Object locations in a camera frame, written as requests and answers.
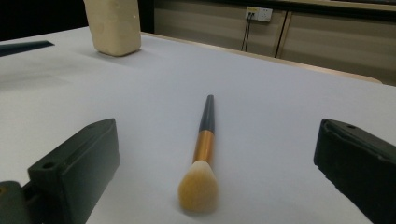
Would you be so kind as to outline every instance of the beige foam block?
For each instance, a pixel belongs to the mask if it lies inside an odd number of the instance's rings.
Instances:
[[[123,56],[141,46],[137,0],[84,0],[94,47]]]
[[[178,199],[183,209],[211,212],[216,209],[218,181],[206,161],[196,161],[178,186]]]

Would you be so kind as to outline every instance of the black brush handle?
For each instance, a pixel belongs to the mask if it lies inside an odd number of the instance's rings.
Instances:
[[[199,132],[205,130],[215,133],[215,97],[213,95],[208,95],[206,98],[205,109],[199,126]]]
[[[33,49],[42,49],[49,46],[53,46],[53,44],[47,40],[0,45],[0,57],[21,53]]]

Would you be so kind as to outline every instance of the brush handle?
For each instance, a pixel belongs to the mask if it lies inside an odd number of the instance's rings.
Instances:
[[[208,130],[199,132],[192,163],[206,161],[210,165],[212,163],[214,141],[215,135],[212,132]]]
[[[53,44],[47,40],[0,45],[0,57],[21,53],[33,49],[42,49],[49,46],[53,46]]]
[[[206,98],[204,113],[201,118],[197,144],[195,146],[194,158],[196,161],[206,161],[211,164],[213,143],[215,141],[215,107],[214,96],[208,95]]]

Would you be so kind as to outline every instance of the makeup brush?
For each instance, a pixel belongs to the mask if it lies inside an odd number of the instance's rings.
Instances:
[[[192,166],[178,186],[180,206],[192,212],[211,212],[217,205],[218,181],[210,167],[215,140],[214,112],[214,97],[208,95]]]

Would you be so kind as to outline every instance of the gold ferrule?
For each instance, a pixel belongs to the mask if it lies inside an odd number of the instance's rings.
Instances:
[[[215,135],[212,132],[208,130],[200,131],[198,134],[198,140],[195,146],[192,163],[195,163],[196,161],[206,161],[209,163],[209,165],[211,165],[214,142]]]

